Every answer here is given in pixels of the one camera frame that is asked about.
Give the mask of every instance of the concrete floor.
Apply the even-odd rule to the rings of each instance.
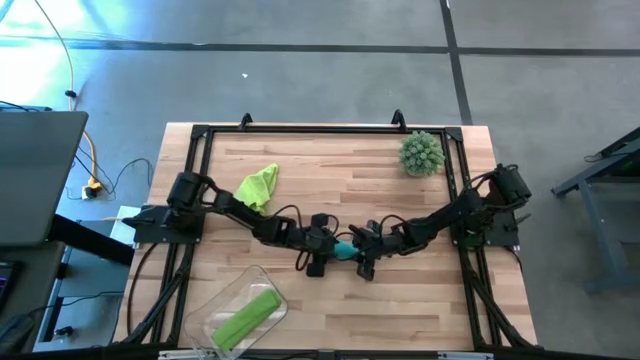
[[[447,44],[437,0],[43,0],[63,36],[188,43]],[[640,2],[450,0],[458,44],[484,47],[638,48]],[[16,3],[0,34],[50,36],[31,2]],[[129,160],[155,163],[169,121],[461,124],[448,55],[73,50],[78,109],[100,164],[115,176]],[[638,124],[636,57],[462,56],[474,124],[488,125],[499,161],[518,163],[534,192],[521,228],[527,293],[539,343],[612,356],[640,354],[640,290],[589,296],[603,274],[577,194],[549,189]],[[58,44],[0,47],[0,99],[65,108],[68,69]],[[86,182],[76,166],[67,182]],[[113,201],[62,198],[59,213],[85,220],[141,205],[146,168],[127,170]]]

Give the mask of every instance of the green block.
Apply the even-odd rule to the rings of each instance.
[[[281,303],[282,300],[274,289],[265,290],[217,328],[211,334],[211,339],[225,352],[233,349],[273,314]]]

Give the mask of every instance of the plastic tray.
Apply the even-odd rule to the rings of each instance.
[[[267,289],[274,289],[282,300],[280,307],[249,333],[232,350],[220,349],[211,339],[211,334],[233,314],[242,309]],[[250,348],[287,314],[287,302],[273,285],[267,273],[259,266],[248,267],[239,278],[225,287],[200,309],[187,315],[184,332],[191,347],[201,360],[210,360],[214,354],[221,360],[235,360]]]

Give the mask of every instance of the butcher block tabletop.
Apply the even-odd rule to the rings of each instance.
[[[149,204],[166,204],[176,174],[184,169],[193,125],[167,124]],[[489,129],[461,128],[471,176],[492,170],[496,161]],[[405,136],[216,133],[208,175],[219,187],[234,192],[247,175],[278,164],[277,185],[268,210],[295,204],[304,224],[315,213],[334,214],[340,219],[339,231],[346,231],[349,224],[380,221],[388,214],[405,219],[428,216],[449,202],[444,169],[426,178],[406,175],[398,164],[398,149]],[[203,147],[198,147],[194,169],[200,168]],[[452,162],[459,189],[455,153]],[[296,217],[293,209],[280,215]],[[135,253],[126,294],[148,246]],[[167,249],[168,245],[158,245],[143,265],[132,299],[133,327],[158,297]],[[254,349],[473,349],[459,257],[447,230],[423,251],[377,261],[372,282],[356,275],[355,262],[330,262],[323,278],[308,278],[304,271],[295,270],[297,256],[296,251],[260,244],[250,231],[223,216],[207,215],[193,259],[184,317],[248,266],[259,265],[286,298],[289,312]],[[535,343],[517,260],[502,248],[487,248],[486,257],[496,302],[523,337]],[[127,300],[125,297],[120,308],[114,341],[126,337]],[[163,338],[169,332],[173,308],[174,300],[167,307]],[[478,310],[483,335],[490,339],[484,306],[479,305]],[[184,331],[179,346],[190,347]]]

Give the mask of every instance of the green spiky ball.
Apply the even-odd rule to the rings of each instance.
[[[402,140],[400,163],[411,176],[433,175],[444,164],[440,143],[424,131],[414,131]]]

